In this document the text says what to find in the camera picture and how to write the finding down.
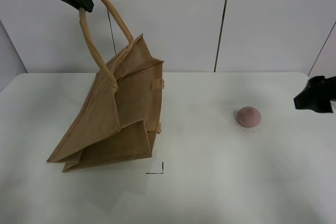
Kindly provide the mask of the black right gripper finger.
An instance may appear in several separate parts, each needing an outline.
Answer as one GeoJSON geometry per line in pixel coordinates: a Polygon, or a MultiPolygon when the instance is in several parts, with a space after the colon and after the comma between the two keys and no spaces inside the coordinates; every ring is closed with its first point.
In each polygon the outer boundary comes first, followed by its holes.
{"type": "Polygon", "coordinates": [[[315,76],[293,99],[297,110],[317,113],[333,113],[331,102],[335,101],[335,77],[315,76]]]}

